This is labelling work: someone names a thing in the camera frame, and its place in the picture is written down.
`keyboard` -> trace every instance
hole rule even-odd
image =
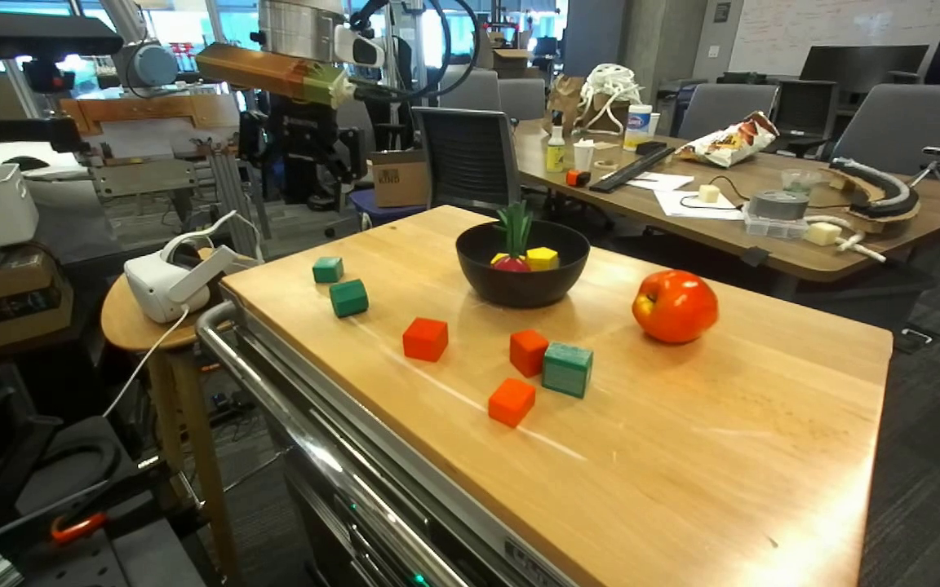
[[[635,150],[635,160],[631,160],[628,168],[602,175],[596,184],[592,184],[594,192],[612,192],[620,187],[628,187],[632,175],[653,170],[657,164],[661,164],[676,147],[668,144],[643,144]]]

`cup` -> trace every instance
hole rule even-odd
[[[573,144],[573,170],[594,170],[594,155],[596,155],[596,144],[594,139],[578,139]]]

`block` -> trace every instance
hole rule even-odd
[[[490,397],[490,418],[517,427],[535,403],[535,384],[524,378],[501,378],[501,384]]]
[[[402,345],[409,358],[436,362],[447,348],[447,322],[418,317],[409,322]]]
[[[342,259],[314,261],[314,285],[335,285],[335,282],[342,282]]]
[[[530,272],[555,272],[561,255],[555,247],[530,247]]]
[[[535,328],[521,328],[509,335],[509,362],[524,374],[535,378],[542,372],[548,339]]]
[[[594,352],[582,345],[548,343],[542,358],[542,384],[585,397],[594,372]]]
[[[369,309],[369,289],[362,282],[338,282],[328,287],[334,314],[356,317]]]

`floor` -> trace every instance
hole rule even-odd
[[[302,205],[281,205],[271,219],[278,219],[271,255],[310,247],[327,238],[323,227],[338,235],[356,227],[351,214]],[[641,255],[635,240],[609,245]],[[865,587],[940,584],[940,250],[920,255],[914,268],[931,275],[933,287],[908,314],[920,335],[902,339],[891,358],[862,560]],[[228,489],[228,506],[246,584],[300,584],[314,544],[287,506],[258,411],[220,423],[215,438],[224,480],[241,480]]]

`orange cube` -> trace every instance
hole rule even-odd
[[[535,328],[521,328],[509,335],[509,362],[524,374],[542,372],[542,356],[544,356],[548,339]]]
[[[490,397],[490,418],[517,427],[535,403],[535,384],[524,378],[507,378]]]
[[[447,348],[447,322],[418,317],[406,328],[402,345],[409,358],[436,362]]]

